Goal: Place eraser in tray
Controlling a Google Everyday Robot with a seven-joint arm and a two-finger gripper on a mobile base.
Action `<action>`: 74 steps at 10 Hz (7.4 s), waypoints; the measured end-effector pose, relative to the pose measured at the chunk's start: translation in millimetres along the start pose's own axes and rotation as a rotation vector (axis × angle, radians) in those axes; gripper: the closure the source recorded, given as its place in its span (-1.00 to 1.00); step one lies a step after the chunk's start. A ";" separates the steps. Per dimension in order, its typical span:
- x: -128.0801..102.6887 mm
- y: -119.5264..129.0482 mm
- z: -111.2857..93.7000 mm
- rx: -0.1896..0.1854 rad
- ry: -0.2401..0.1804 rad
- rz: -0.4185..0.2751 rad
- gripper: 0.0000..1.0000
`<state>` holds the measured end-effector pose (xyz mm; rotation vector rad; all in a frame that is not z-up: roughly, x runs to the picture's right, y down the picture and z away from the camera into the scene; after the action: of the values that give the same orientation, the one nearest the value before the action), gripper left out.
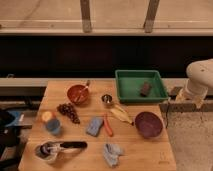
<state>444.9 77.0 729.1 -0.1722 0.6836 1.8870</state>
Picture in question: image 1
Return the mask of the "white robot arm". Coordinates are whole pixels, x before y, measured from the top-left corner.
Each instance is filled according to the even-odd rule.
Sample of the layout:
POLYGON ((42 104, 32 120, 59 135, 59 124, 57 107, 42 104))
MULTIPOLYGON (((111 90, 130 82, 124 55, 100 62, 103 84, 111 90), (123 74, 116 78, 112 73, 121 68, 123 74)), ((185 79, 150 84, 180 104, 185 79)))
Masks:
POLYGON ((213 58, 190 63, 186 68, 188 80, 183 88, 189 99, 203 100, 208 89, 213 89, 213 58))

